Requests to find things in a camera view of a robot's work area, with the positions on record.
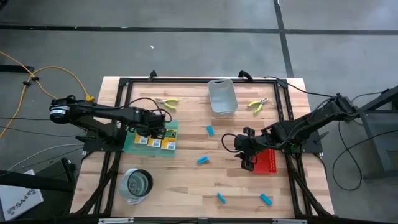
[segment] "red tray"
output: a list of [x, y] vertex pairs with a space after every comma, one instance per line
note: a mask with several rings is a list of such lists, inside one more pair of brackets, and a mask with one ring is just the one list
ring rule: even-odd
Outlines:
[[255, 174], [276, 174], [275, 150], [266, 149], [257, 154], [257, 163], [254, 165]]

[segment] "wooden table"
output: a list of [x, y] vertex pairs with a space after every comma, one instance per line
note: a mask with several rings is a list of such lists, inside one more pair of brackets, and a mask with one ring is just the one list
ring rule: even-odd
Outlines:
[[[104, 77], [98, 103], [114, 106], [120, 77]], [[305, 89], [303, 79], [290, 78], [289, 83]], [[173, 119], [179, 121], [178, 143], [175, 157], [149, 157], [122, 154], [118, 184], [130, 168], [149, 171], [154, 188], [138, 205], [128, 205], [116, 187], [112, 216], [124, 217], [225, 217], [225, 218], [279, 218], [294, 217], [292, 199], [284, 156], [276, 152], [277, 173], [256, 175], [240, 168], [241, 160], [227, 152], [220, 139], [224, 133], [241, 134], [243, 127], [259, 130], [278, 122], [275, 94], [272, 85], [235, 84], [239, 108], [232, 117], [215, 118], [211, 112], [207, 84], [204, 83], [135, 83], [131, 99], [139, 97], [179, 98]], [[294, 117], [310, 112], [306, 94], [289, 88]], [[268, 97], [262, 111], [253, 116], [246, 105]], [[153, 102], [141, 100], [134, 104], [154, 109]], [[209, 136], [206, 126], [212, 125], [215, 135]], [[233, 138], [226, 138], [232, 147]], [[198, 165], [197, 159], [208, 156], [209, 164]], [[103, 152], [95, 152], [81, 165], [71, 212], [77, 211], [88, 200], [98, 185]], [[314, 155], [303, 155], [307, 184], [318, 201], [333, 213], [328, 184], [321, 162]], [[298, 189], [300, 208], [304, 211], [302, 193]], [[108, 189], [105, 189], [103, 207]], [[224, 195], [227, 204], [217, 198]], [[260, 198], [266, 194], [272, 201], [267, 206]]]

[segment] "pliers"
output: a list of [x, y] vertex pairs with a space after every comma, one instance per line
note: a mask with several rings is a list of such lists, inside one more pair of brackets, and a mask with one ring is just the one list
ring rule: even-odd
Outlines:
[[254, 114], [257, 114], [258, 112], [260, 112], [261, 108], [264, 106], [264, 104], [265, 104], [267, 101], [268, 101], [268, 98], [264, 97], [264, 98], [261, 99], [261, 100], [256, 100], [256, 101], [251, 102], [251, 103], [248, 105], [248, 107], [251, 107], [251, 106], [253, 106], [253, 105], [259, 103], [259, 107], [254, 111]]
[[166, 100], [164, 100], [164, 99], [160, 99], [160, 98], [155, 98], [155, 101], [156, 102], [158, 102], [158, 103], [163, 103], [167, 108], [170, 108], [170, 109], [177, 109], [175, 106], [172, 106], [172, 105], [170, 105], [170, 104], [168, 104], [168, 102], [178, 102], [178, 101], [180, 101], [179, 99], [176, 99], [176, 98], [172, 98], [172, 99], [166, 99]]

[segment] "concrete floor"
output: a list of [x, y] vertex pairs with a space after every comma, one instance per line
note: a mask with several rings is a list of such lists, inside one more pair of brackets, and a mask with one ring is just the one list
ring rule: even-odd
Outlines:
[[[280, 0], [286, 29], [398, 29], [398, 2], [394, 0]], [[0, 11], [2, 24], [118, 26], [118, 27], [229, 27], [277, 28], [272, 0], [135, 0], [11, 1]], [[395, 35], [287, 35], [294, 77], [305, 79], [307, 90], [340, 92], [353, 98], [398, 84], [398, 37]], [[89, 93], [98, 96], [103, 76], [159, 75], [236, 76], [246, 70], [255, 77], [286, 77], [279, 34], [212, 34], [165, 32], [49, 32], [0, 30], [0, 49], [36, 68], [59, 65], [75, 72]], [[0, 57], [0, 64], [12, 62]], [[0, 73], [1, 116], [12, 116], [27, 75]], [[40, 74], [43, 86], [55, 96], [71, 93], [83, 98], [77, 82], [60, 71]], [[314, 108], [322, 98], [309, 96]], [[355, 103], [363, 105], [372, 97]], [[19, 117], [47, 118], [50, 98], [36, 86], [28, 88]], [[6, 120], [0, 121], [5, 126]], [[343, 150], [336, 123], [321, 129], [324, 160], [331, 174]], [[71, 125], [48, 121], [15, 121], [13, 128], [59, 135], [78, 134]], [[342, 124], [347, 145], [366, 137], [361, 127]], [[36, 136], [9, 130], [0, 140], [0, 169], [46, 147], [76, 143], [74, 138]], [[78, 147], [42, 154], [33, 164]], [[364, 172], [372, 168], [370, 148], [353, 150]], [[81, 152], [68, 158], [80, 166]], [[47, 164], [34, 167], [38, 171]], [[338, 181], [352, 187], [358, 171], [348, 155], [336, 169]], [[397, 179], [364, 183], [347, 192], [328, 179], [335, 213], [341, 217], [396, 222]]]

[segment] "green mat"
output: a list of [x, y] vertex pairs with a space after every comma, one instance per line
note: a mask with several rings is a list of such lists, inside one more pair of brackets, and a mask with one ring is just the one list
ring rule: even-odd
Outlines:
[[[177, 142], [178, 136], [178, 121], [173, 120], [166, 123], [167, 129], [176, 129], [177, 135], [175, 140]], [[124, 142], [124, 152], [130, 154], [147, 155], [147, 156], [164, 156], [173, 157], [175, 155], [175, 150], [161, 149], [159, 147], [149, 147], [146, 144], [135, 144], [134, 139], [136, 138], [136, 133], [127, 132], [126, 141]]]

